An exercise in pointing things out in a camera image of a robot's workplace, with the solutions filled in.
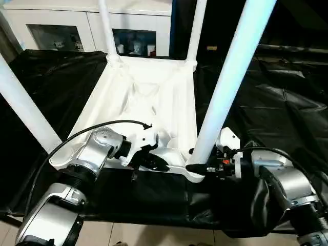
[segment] black plastic sheet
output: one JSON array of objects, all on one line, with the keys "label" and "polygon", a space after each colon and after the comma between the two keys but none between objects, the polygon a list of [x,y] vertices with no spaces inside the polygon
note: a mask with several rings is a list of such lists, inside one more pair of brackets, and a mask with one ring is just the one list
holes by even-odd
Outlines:
[{"label": "black plastic sheet", "polygon": [[[105,54],[25,51],[11,68],[64,139],[68,136],[106,65]],[[220,65],[199,64],[195,72],[198,130],[220,72]],[[291,154],[310,173],[323,198],[327,172],[328,111],[325,66],[253,61],[231,107],[225,126],[242,146],[261,145]],[[11,108],[2,100],[2,133],[6,143],[2,165],[2,213],[21,215],[31,177],[45,157]],[[104,170],[84,211],[87,220],[162,224],[224,230],[232,237],[267,234],[282,218],[268,186],[254,178],[249,164],[243,179],[220,181],[207,177],[194,184],[183,176],[140,172],[131,183],[131,171]],[[41,197],[57,172],[42,172],[32,203]],[[279,226],[279,231],[290,232]]]}]

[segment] white frame structure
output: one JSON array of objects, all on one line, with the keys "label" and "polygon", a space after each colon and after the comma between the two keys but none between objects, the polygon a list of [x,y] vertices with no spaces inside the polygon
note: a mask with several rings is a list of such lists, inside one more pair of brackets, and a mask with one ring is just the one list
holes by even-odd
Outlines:
[{"label": "white frame structure", "polygon": [[[185,155],[183,160],[188,160],[183,164],[184,166],[172,167],[170,171],[171,173],[183,174],[192,182],[202,181],[202,176],[187,172],[185,165],[193,163],[206,163],[208,160],[210,152],[219,136],[222,125],[227,117],[239,86],[255,53],[256,47],[260,41],[275,3],[276,0],[246,1],[203,125],[201,127],[194,152],[191,156]],[[107,4],[105,0],[99,0],[99,11],[101,14],[108,49],[108,66],[110,66],[111,69],[119,68],[122,61],[129,63],[129,66],[132,66],[131,64],[135,64],[136,59],[140,59],[139,61],[143,63],[149,63],[149,66],[153,63],[158,63],[158,66],[166,66],[166,61],[168,61],[170,66],[179,66],[179,69],[186,70],[186,73],[182,74],[192,78],[192,73],[195,71],[197,65],[196,55],[206,4],[207,0],[197,1],[187,59],[185,61],[164,60],[158,62],[159,60],[156,61],[155,59],[146,60],[145,58],[120,57],[117,54],[113,32],[110,26],[109,14],[107,11]],[[107,71],[105,68],[103,74],[105,73],[110,73],[110,71]],[[100,96],[105,98],[101,94],[101,91],[105,90],[106,86],[106,81],[101,81],[100,78],[96,85],[96,88],[98,87],[98,91],[95,92],[95,88],[92,92],[92,95],[90,96],[71,134],[90,125],[94,125],[95,123],[99,123],[97,121],[99,121],[100,118],[95,119],[94,121],[92,120],[94,110],[101,106],[98,105],[99,103],[97,102],[97,98],[94,97]],[[19,83],[18,79],[10,70],[2,56],[0,57],[0,93],[48,153],[50,153],[58,144],[61,143],[58,135],[51,128],[33,100]],[[186,100],[186,102],[194,100],[194,95],[190,96],[191,97],[189,100]],[[184,105],[183,110],[187,110],[188,107],[190,108],[191,106],[194,107],[194,103],[192,105]],[[186,127],[186,129],[180,130],[184,136],[189,134],[188,131],[191,131],[191,135],[195,134],[195,126],[192,126],[191,128]],[[184,146],[185,143],[182,141],[179,144],[179,146]],[[51,159],[51,164],[57,168],[63,167],[70,160],[73,151],[74,148],[72,146],[62,148],[61,151],[53,156]]]}]

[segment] glass cabinet door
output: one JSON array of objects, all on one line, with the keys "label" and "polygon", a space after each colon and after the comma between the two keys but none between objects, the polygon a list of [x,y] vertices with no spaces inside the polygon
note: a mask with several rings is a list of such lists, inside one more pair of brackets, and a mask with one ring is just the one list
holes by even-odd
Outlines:
[{"label": "glass cabinet door", "polygon": [[113,29],[117,53],[156,56],[156,31]]},{"label": "glass cabinet door", "polygon": [[76,26],[27,24],[40,50],[84,51]]}]

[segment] white pole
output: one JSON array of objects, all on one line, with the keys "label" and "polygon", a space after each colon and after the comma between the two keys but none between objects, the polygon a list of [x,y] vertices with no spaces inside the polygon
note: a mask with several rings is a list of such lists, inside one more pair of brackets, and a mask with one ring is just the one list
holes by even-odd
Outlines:
[{"label": "white pole", "polygon": [[196,4],[193,28],[191,30],[187,62],[196,61],[201,28],[203,25],[207,0],[198,0]]},{"label": "white pole", "polygon": [[119,56],[116,52],[116,46],[114,41],[113,30],[109,21],[109,13],[106,0],[99,0],[99,13],[101,16],[102,27],[104,29],[104,35],[106,39],[106,47],[108,51],[108,58],[112,60],[119,60]]},{"label": "white pole", "polygon": [[[61,139],[20,84],[1,54],[0,93],[48,154],[61,144]],[[58,152],[58,155],[54,155],[56,158],[53,159],[53,163],[60,164],[70,156],[70,150]]]},{"label": "white pole", "polygon": [[247,0],[188,164],[206,163],[276,0]]}]

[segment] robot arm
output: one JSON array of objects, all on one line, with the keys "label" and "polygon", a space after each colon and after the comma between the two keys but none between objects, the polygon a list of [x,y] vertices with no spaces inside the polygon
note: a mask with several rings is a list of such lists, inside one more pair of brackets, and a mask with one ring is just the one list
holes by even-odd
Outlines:
[{"label": "robot arm", "polygon": [[73,156],[57,183],[53,183],[23,221],[16,245],[75,245],[83,225],[79,216],[107,158],[129,163],[143,146],[157,147],[146,140],[135,146],[109,127],[94,130]]},{"label": "robot arm", "polygon": [[263,178],[281,208],[289,213],[300,245],[328,245],[328,223],[307,177],[290,160],[267,150],[252,152],[255,176]]}]

